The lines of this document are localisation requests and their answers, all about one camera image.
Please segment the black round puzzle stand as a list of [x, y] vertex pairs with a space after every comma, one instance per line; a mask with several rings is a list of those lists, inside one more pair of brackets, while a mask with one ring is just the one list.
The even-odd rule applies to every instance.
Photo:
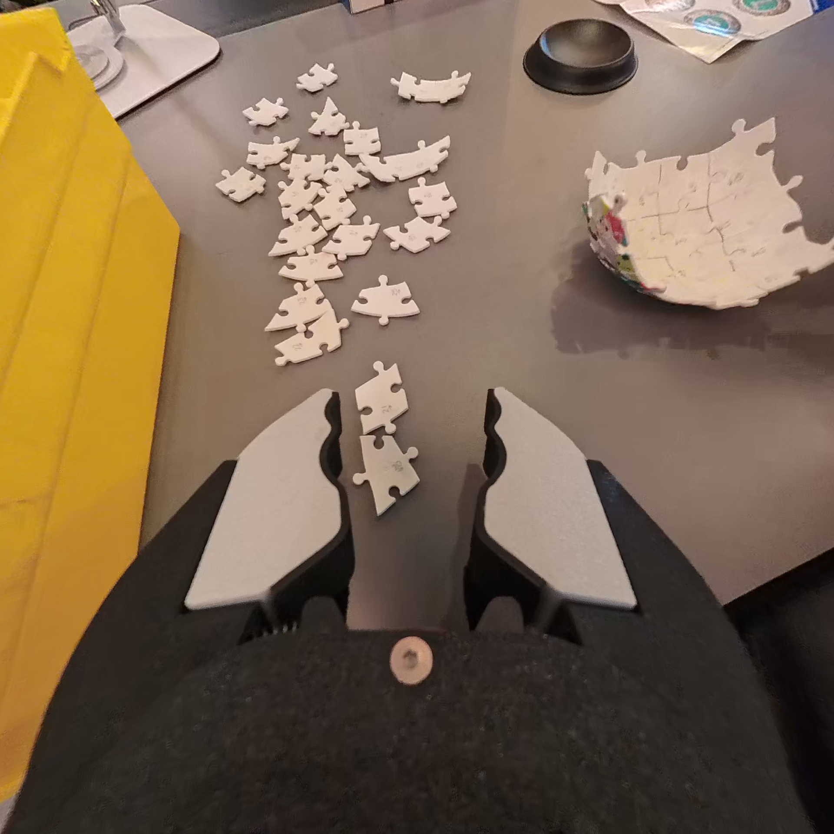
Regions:
[[637, 73], [631, 35], [596, 18], [576, 18], [543, 30], [523, 57], [527, 77], [541, 88], [568, 95], [619, 89]]

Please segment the joined white puzzle strip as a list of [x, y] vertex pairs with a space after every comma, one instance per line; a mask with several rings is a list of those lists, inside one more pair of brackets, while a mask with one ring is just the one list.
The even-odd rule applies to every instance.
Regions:
[[406, 101], [445, 105], [458, 99], [465, 92], [470, 79], [471, 73], [460, 75], [458, 71], [453, 71], [449, 78], [440, 80], [420, 80], [402, 72], [399, 78], [391, 78], [391, 85], [396, 89], [398, 96]]

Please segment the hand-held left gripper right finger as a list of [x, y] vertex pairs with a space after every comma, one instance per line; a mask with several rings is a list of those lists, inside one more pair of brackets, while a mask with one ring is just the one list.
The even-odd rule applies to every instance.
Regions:
[[589, 461], [575, 442], [506, 388], [488, 391], [484, 432], [485, 482], [464, 568], [469, 628], [499, 598], [516, 602], [523, 628], [545, 633], [565, 604], [637, 611]]

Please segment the pile of white puzzle pieces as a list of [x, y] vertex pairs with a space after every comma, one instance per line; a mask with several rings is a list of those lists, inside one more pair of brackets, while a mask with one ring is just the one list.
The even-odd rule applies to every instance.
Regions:
[[[327, 298], [322, 284], [344, 276], [351, 258], [369, 254], [379, 234], [394, 252], [416, 255], [445, 240], [444, 225], [457, 209], [446, 182], [429, 182], [452, 147], [450, 135], [433, 142], [419, 139], [415, 149], [384, 154], [380, 130], [350, 120], [331, 96], [310, 113], [308, 133], [317, 139], [341, 139], [341, 151], [329, 159], [324, 152], [300, 153], [300, 137], [250, 142], [245, 164], [223, 170], [215, 188], [226, 199], [241, 204], [266, 191], [265, 171], [277, 167], [284, 179], [277, 183], [279, 216], [284, 226], [268, 251], [284, 260], [278, 275], [293, 283], [265, 326], [267, 334], [285, 334], [275, 345], [275, 364], [301, 364], [331, 353], [342, 345], [349, 326]], [[354, 193], [371, 183], [389, 186], [415, 181], [407, 189], [413, 214], [404, 222], [381, 228], [370, 215], [358, 214]]]

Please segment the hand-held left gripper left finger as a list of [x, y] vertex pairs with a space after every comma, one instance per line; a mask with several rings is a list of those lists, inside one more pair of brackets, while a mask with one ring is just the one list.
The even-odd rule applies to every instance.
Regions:
[[187, 610], [255, 603], [287, 631], [309, 600], [325, 598], [345, 625], [355, 554], [340, 435], [339, 394], [322, 389], [248, 443], [184, 597]]

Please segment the white paper instruction sheet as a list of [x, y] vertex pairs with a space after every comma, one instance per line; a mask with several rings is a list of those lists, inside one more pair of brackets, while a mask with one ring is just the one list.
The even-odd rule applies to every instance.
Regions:
[[832, 1], [601, 1], [707, 64], [832, 8]]

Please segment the white metal stand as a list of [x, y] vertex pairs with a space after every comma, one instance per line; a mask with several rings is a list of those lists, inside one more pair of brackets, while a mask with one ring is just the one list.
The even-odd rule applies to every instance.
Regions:
[[99, 99], [115, 119], [208, 67], [218, 40], [150, 3], [90, 2], [68, 39]]

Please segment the yellow plastic bin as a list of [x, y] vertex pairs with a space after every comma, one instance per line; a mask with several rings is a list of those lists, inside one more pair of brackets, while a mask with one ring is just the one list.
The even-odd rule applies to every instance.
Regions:
[[179, 226], [54, 10], [2, 15], [2, 801], [136, 557]]

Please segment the assembled curved puzzle ball section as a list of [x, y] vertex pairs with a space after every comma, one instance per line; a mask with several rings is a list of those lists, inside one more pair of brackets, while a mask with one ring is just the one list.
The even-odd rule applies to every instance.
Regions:
[[731, 126], [732, 137], [700, 154], [624, 168], [597, 151], [586, 169], [582, 205], [589, 245], [630, 288], [667, 303], [723, 310], [749, 308], [832, 266], [832, 242], [810, 240], [791, 191], [781, 183], [777, 121]]

